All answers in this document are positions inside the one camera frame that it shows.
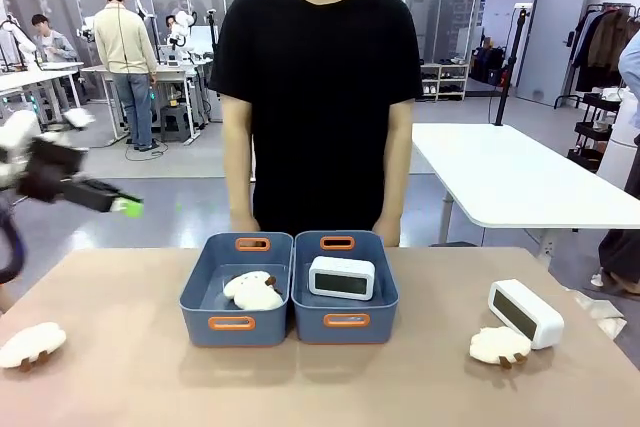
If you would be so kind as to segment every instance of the white stuffed animal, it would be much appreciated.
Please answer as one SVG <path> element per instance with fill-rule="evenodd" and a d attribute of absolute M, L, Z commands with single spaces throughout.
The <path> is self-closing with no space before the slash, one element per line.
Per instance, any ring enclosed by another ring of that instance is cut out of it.
<path fill-rule="evenodd" d="M 231 279 L 223 294 L 242 310 L 273 310 L 283 304 L 275 283 L 275 277 L 268 272 L 248 272 Z"/>
<path fill-rule="evenodd" d="M 511 364 L 527 361 L 531 341 L 509 327 L 483 328 L 471 338 L 469 355 L 480 362 L 499 364 L 511 369 Z"/>
<path fill-rule="evenodd" d="M 54 322 L 45 322 L 21 330 L 0 349 L 0 367 L 31 370 L 31 363 L 44 363 L 49 354 L 67 340 L 67 334 Z"/>

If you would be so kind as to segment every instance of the plastic basket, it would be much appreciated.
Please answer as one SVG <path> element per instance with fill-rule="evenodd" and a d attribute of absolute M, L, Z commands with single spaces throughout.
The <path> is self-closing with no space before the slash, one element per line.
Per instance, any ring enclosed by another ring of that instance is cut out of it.
<path fill-rule="evenodd" d="M 367 260 L 376 268 L 369 301 L 314 295 L 309 267 L 317 256 Z M 398 290 L 382 239 L 373 232 L 303 232 L 294 248 L 292 299 L 296 328 L 310 344 L 379 344 L 391 337 Z"/>
<path fill-rule="evenodd" d="M 189 338 L 202 347 L 269 346 L 286 332 L 293 238 L 281 233 L 217 234 L 207 240 L 180 307 Z M 240 310 L 222 293 L 233 277 L 264 270 L 276 278 L 284 303 L 269 311 Z"/>

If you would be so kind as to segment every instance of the orange handle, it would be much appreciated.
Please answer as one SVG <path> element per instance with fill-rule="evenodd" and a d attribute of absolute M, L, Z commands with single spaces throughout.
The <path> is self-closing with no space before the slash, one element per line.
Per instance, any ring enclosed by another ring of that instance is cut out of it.
<path fill-rule="evenodd" d="M 209 328 L 211 330 L 253 330 L 256 328 L 256 321 L 253 317 L 211 317 Z"/>
<path fill-rule="evenodd" d="M 271 241 L 266 237 L 240 237 L 236 239 L 236 250 L 241 252 L 266 252 Z"/>
<path fill-rule="evenodd" d="M 327 314 L 324 325 L 329 328 L 367 327 L 371 323 L 369 314 Z"/>
<path fill-rule="evenodd" d="M 327 236 L 320 239 L 322 250 L 352 250 L 355 246 L 356 239 L 351 236 Z"/>

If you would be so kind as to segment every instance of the clock display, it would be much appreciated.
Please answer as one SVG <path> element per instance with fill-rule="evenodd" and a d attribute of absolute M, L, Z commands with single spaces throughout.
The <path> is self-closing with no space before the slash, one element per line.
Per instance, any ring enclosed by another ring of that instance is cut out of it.
<path fill-rule="evenodd" d="M 502 292 L 496 290 L 493 305 L 515 325 L 529 340 L 533 340 L 538 325 L 522 312 Z"/>
<path fill-rule="evenodd" d="M 316 274 L 316 289 L 365 295 L 367 279 L 342 275 Z"/>

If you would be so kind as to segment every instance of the hand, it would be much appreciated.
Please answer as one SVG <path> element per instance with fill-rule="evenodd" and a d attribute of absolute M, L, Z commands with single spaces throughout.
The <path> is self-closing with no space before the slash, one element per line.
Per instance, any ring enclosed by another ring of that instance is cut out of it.
<path fill-rule="evenodd" d="M 382 214 L 373 231 L 382 237 L 385 247 L 398 247 L 400 245 L 400 216 Z"/>
<path fill-rule="evenodd" d="M 234 232 L 259 232 L 260 226 L 251 214 L 231 214 L 231 229 Z"/>

